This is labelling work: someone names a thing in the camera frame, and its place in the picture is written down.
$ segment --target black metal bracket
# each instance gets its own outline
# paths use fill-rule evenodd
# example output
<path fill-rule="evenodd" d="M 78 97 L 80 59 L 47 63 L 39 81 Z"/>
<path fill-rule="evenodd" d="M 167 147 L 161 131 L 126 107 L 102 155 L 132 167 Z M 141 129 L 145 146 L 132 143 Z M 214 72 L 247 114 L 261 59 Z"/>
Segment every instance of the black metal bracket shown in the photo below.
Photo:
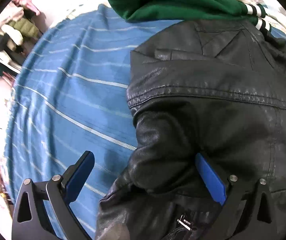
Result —
<path fill-rule="evenodd" d="M 91 240 L 69 204 L 78 197 L 93 167 L 94 155 L 86 151 L 62 176 L 54 175 L 49 181 L 37 183 L 25 179 L 13 213 L 12 239 L 60 239 L 53 230 L 43 203 L 43 200 L 49 200 L 68 240 Z"/>
<path fill-rule="evenodd" d="M 200 240 L 276 239 L 274 203 L 266 180 L 243 181 L 235 175 L 227 174 L 206 154 L 202 153 L 202 156 L 222 181 L 227 199 L 216 220 Z"/>

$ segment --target screw head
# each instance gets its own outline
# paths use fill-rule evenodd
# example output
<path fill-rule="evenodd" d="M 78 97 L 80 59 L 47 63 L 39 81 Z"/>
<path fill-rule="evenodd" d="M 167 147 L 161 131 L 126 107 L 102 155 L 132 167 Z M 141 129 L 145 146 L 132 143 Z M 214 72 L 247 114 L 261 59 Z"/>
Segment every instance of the screw head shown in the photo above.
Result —
<path fill-rule="evenodd" d="M 265 179 L 260 179 L 260 183 L 261 183 L 262 185 L 265 185 L 265 184 L 266 184 L 266 180 L 265 180 Z"/>
<path fill-rule="evenodd" d="M 236 175 L 230 176 L 230 181 L 236 182 L 238 180 L 238 177 Z"/>
<path fill-rule="evenodd" d="M 54 180 L 54 181 L 58 181 L 58 180 L 60 180 L 61 179 L 61 175 L 54 175 L 53 177 L 52 177 L 52 180 Z"/>
<path fill-rule="evenodd" d="M 23 181 L 23 184 L 24 184 L 24 185 L 28 185 L 30 182 L 31 182 L 30 179 L 25 179 L 25 180 Z"/>

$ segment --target leather jacket sleeve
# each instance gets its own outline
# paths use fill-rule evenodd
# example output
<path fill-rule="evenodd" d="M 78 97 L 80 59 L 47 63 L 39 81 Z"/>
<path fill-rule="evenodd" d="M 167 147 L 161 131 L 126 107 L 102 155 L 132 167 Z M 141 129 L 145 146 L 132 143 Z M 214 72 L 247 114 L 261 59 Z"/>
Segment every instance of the leather jacket sleeve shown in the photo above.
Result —
<path fill-rule="evenodd" d="M 286 46 L 268 39 L 249 22 L 187 21 L 131 52 L 138 148 L 100 201 L 97 236 L 120 222 L 131 240 L 196 239 L 220 211 L 194 165 L 204 151 L 244 180 L 267 180 L 286 237 Z M 193 237 L 177 225 L 183 213 Z"/>

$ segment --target blue striped fabric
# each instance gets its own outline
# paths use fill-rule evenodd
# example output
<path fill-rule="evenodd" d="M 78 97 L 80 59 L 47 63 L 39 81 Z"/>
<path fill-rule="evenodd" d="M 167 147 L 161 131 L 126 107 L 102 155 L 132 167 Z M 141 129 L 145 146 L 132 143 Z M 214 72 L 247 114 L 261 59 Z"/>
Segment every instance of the blue striped fabric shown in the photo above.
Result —
<path fill-rule="evenodd" d="M 49 180 L 90 150 L 95 166 L 71 208 L 94 237 L 99 199 L 137 146 L 125 98 L 130 51 L 176 22 L 130 24 L 100 5 L 42 36 L 14 86 L 5 148 L 13 201 L 24 178 Z M 64 239 L 48 204 L 47 210 Z"/>

